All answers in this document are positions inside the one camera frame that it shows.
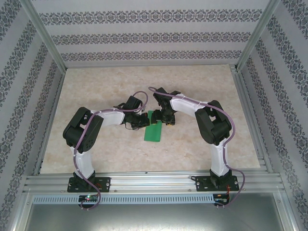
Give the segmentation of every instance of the purple cable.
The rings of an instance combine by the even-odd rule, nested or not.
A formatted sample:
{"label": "purple cable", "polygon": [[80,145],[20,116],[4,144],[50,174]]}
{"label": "purple cable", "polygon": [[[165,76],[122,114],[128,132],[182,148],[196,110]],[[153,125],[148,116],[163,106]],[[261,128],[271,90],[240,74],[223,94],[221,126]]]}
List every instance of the purple cable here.
{"label": "purple cable", "polygon": [[217,111],[223,113],[223,114],[229,119],[229,121],[231,122],[233,131],[232,131],[231,136],[230,136],[230,137],[226,140],[226,142],[222,145],[222,147],[223,147],[223,149],[222,149],[222,158],[223,158],[223,162],[224,162],[225,166],[226,166],[228,169],[230,169],[230,170],[232,170],[232,171],[239,172],[239,173],[241,173],[242,176],[243,176],[243,183],[242,183],[242,185],[241,185],[239,191],[238,191],[237,194],[235,195],[234,199],[233,199],[232,201],[230,201],[230,202],[229,202],[227,205],[225,205],[224,207],[229,206],[229,205],[230,205],[231,203],[233,203],[233,201],[235,201],[235,199],[239,196],[239,194],[240,194],[240,192],[242,191],[242,189],[243,189],[243,187],[244,187],[244,184],[245,184],[245,174],[244,174],[241,170],[239,170],[239,169],[235,169],[235,168],[230,167],[230,166],[227,164],[227,161],[226,161],[226,149],[225,149],[225,146],[227,145],[227,143],[230,142],[230,140],[232,140],[232,138],[233,138],[234,135],[235,135],[235,123],[234,123],[233,119],[232,119],[225,111],[221,110],[221,109],[218,108],[218,107],[209,105],[209,104],[207,104],[207,103],[201,103],[201,102],[199,102],[199,101],[196,101],[196,100],[193,100],[193,99],[189,99],[189,98],[187,98],[187,97],[181,97],[181,96],[177,96],[177,95],[170,95],[170,94],[160,93],[160,92],[157,92],[157,91],[156,91],[157,89],[154,88],[154,87],[149,87],[149,90],[152,91],[152,92],[154,92],[154,93],[156,93],[156,94],[159,94],[159,95],[165,95],[165,96],[169,96],[169,97],[177,98],[177,99],[184,99],[184,100],[190,101],[190,102],[192,102],[192,103],[197,103],[197,104],[200,104],[200,105],[202,105],[202,106],[215,109],[215,110],[217,110]]}
{"label": "purple cable", "polygon": [[[89,210],[91,210],[91,209],[94,209],[96,206],[98,206],[98,204],[99,204],[100,201],[101,201],[102,195],[101,195],[100,190],[99,190],[94,184],[92,184],[87,178],[85,178],[85,176],[80,172],[80,170],[79,170],[79,168],[78,168],[78,166],[77,166],[77,162],[76,162],[77,150],[78,150],[78,148],[79,148],[81,142],[83,141],[83,138],[85,137],[85,134],[86,134],[86,132],[87,132],[87,130],[88,130],[89,124],[91,123],[91,121],[93,120],[93,118],[94,118],[97,114],[102,113],[102,112],[113,112],[113,111],[115,111],[115,112],[135,112],[135,111],[138,111],[138,110],[141,110],[142,108],[144,108],[144,107],[146,106],[146,104],[148,103],[149,96],[148,96],[148,94],[147,94],[146,92],[144,92],[144,91],[142,91],[142,90],[140,90],[140,91],[134,93],[133,96],[135,96],[135,95],[138,94],[138,93],[143,93],[143,94],[145,94],[145,96],[146,96],[145,103],[144,103],[142,106],[140,106],[139,108],[131,109],[131,110],[123,110],[123,109],[113,108],[113,109],[104,109],[104,110],[101,110],[101,111],[94,112],[94,113],[91,115],[89,121],[87,122],[86,127],[85,127],[85,129],[83,130],[83,133],[81,134],[80,139],[79,139],[79,141],[78,141],[76,147],[74,148],[74,155],[73,155],[74,158],[73,158],[73,160],[74,160],[74,165],[75,165],[75,168],[76,168],[77,172],[79,173],[79,175],[81,176],[82,179],[84,179],[89,185],[91,185],[91,186],[97,191],[98,197],[99,197],[99,199],[97,200],[97,203],[94,204],[92,207],[87,208],[87,211],[89,211]],[[83,202],[84,202],[84,201],[82,201],[81,204],[80,204],[80,207],[81,207],[82,210],[84,209],[84,207],[82,207]]]}

